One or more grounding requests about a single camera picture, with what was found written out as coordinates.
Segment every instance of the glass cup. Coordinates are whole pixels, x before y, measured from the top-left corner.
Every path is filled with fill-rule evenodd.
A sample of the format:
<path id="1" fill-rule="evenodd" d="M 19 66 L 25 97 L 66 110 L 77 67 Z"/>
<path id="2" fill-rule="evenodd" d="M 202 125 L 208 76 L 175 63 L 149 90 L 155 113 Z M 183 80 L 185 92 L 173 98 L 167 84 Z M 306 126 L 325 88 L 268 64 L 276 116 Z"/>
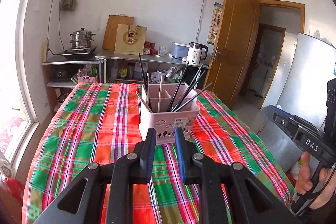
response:
<path id="1" fill-rule="evenodd" d="M 159 55 L 164 55 L 166 51 L 166 47 L 159 47 Z"/>

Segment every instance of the plaid tablecloth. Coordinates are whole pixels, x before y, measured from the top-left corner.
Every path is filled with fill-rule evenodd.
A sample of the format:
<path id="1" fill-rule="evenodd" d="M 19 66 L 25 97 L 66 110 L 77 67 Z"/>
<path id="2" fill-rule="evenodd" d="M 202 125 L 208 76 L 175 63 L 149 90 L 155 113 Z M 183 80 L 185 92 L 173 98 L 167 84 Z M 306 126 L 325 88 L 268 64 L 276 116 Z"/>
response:
<path id="1" fill-rule="evenodd" d="M 137 84 L 78 84 L 52 119 L 29 171 L 22 222 L 33 223 L 90 162 L 115 162 L 141 141 Z M 244 164 L 283 203 L 294 189 L 264 143 L 213 93 L 198 98 L 190 140 L 217 162 Z M 102 221 L 105 222 L 107 188 Z M 197 223 L 198 187 L 179 179 L 176 148 L 156 147 L 152 183 L 134 186 L 135 223 Z"/>

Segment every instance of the black chopstick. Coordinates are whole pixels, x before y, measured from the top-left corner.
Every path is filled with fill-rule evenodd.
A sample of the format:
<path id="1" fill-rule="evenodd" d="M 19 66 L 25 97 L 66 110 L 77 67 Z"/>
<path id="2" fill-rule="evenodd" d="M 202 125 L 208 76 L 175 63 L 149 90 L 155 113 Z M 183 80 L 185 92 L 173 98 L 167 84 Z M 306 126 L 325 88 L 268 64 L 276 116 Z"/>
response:
<path id="1" fill-rule="evenodd" d="M 184 78 L 184 75 L 185 75 L 185 72 L 186 72 L 187 69 L 188 69 L 188 66 L 189 66 L 189 62 L 187 62 L 187 65 L 185 66 L 185 69 L 184 69 L 184 72 L 182 73 L 182 77 L 181 77 L 181 79 L 180 79 L 180 82 L 178 83 L 177 88 L 176 88 L 176 90 L 175 90 L 175 93 L 174 93 L 174 95 L 173 95 L 173 98 L 171 98 L 169 107 L 167 108 L 167 112 L 170 112 L 170 110 L 171 110 L 171 107 L 172 107 L 173 102 L 174 102 L 174 100 L 175 100 L 175 98 L 176 98 L 177 92 L 179 91 L 180 85 L 181 85 L 181 83 L 182 83 L 182 79 Z"/>
<path id="2" fill-rule="evenodd" d="M 195 94 L 194 96 L 192 96 L 189 100 L 187 100 L 183 105 L 181 105 L 180 107 L 178 107 L 176 110 L 172 111 L 172 112 L 177 112 L 180 109 L 182 109 L 183 107 L 185 107 L 187 104 L 189 104 L 192 100 L 194 100 L 197 96 L 199 96 L 203 91 L 205 91 L 208 87 L 210 87 L 212 85 L 212 82 L 207 85 L 204 89 L 202 89 L 199 93 Z"/>
<path id="3" fill-rule="evenodd" d="M 188 96 L 189 92 L 191 92 L 191 90 L 194 88 L 194 85 L 196 85 L 196 84 L 198 83 L 198 81 L 201 79 L 201 77 L 202 77 L 204 74 L 205 74 L 205 71 L 203 71 L 203 72 L 201 73 L 201 75 L 200 75 L 195 81 L 192 81 L 192 82 L 190 83 L 190 85 L 188 86 L 187 90 L 186 90 L 186 91 L 184 92 L 184 94 L 182 95 L 180 101 L 176 104 L 176 106 L 172 109 L 171 112 L 174 112 L 174 110 L 175 110 L 176 108 L 178 108 L 178 107 L 182 104 L 183 100 Z"/>
<path id="4" fill-rule="evenodd" d="M 203 67 L 203 64 L 198 68 L 198 71 L 196 72 L 194 78 L 192 79 L 190 85 L 188 86 L 188 88 L 185 90 L 185 92 L 183 93 L 181 100 L 176 104 L 176 106 L 173 107 L 172 111 L 176 108 L 179 107 L 179 105 L 182 103 L 182 101 L 184 100 L 184 98 L 187 96 L 187 94 L 191 91 L 192 87 L 195 85 L 195 81 L 197 79 L 197 75 L 200 73 L 201 69 Z"/>
<path id="5" fill-rule="evenodd" d="M 144 87 L 145 92 L 146 92 L 146 94 L 147 94 L 147 90 L 146 90 L 147 83 L 146 83 L 145 73 L 143 72 L 142 60 L 141 60 L 141 54 L 140 54 L 140 53 L 139 53 L 139 62 L 140 62 L 141 73 L 142 73 L 143 87 Z M 151 100 L 150 100 L 150 98 L 149 98 L 149 94 L 148 94 L 148 106 L 149 106 L 149 108 L 151 109 L 151 111 L 153 111 L 153 109 L 152 109 L 152 105 L 151 105 Z"/>

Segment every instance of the refrigerator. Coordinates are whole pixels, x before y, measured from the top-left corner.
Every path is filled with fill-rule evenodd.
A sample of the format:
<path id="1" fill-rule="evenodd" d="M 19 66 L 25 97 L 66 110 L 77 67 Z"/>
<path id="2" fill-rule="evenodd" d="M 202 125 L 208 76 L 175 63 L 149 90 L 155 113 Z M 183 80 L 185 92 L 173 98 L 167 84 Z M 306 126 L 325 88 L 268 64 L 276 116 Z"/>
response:
<path id="1" fill-rule="evenodd" d="M 335 78 L 336 48 L 299 33 L 294 59 L 276 107 L 321 127 L 327 115 L 327 82 Z M 302 151 L 274 123 L 258 135 L 286 172 Z"/>

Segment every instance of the metal bolt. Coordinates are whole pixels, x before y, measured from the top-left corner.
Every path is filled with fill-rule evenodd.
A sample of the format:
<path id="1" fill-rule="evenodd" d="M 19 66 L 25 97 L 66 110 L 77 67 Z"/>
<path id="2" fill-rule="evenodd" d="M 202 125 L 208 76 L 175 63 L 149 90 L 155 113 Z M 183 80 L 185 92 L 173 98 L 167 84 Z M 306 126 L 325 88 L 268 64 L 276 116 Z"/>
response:
<path id="1" fill-rule="evenodd" d="M 240 162 L 235 162 L 232 164 L 232 167 L 235 170 L 241 170 L 243 168 L 243 165 Z"/>
<path id="2" fill-rule="evenodd" d="M 204 155 L 201 153 L 195 153 L 194 154 L 194 159 L 195 160 L 201 160 L 202 158 L 204 158 Z"/>
<path id="3" fill-rule="evenodd" d="M 89 165 L 87 166 L 90 170 L 94 170 L 98 167 L 98 163 L 96 162 L 91 162 L 89 163 Z"/>
<path id="4" fill-rule="evenodd" d="M 135 160 L 136 158 L 137 158 L 137 154 L 135 154 L 135 153 L 129 153 L 128 155 L 127 155 L 127 158 L 129 159 L 129 160 Z"/>

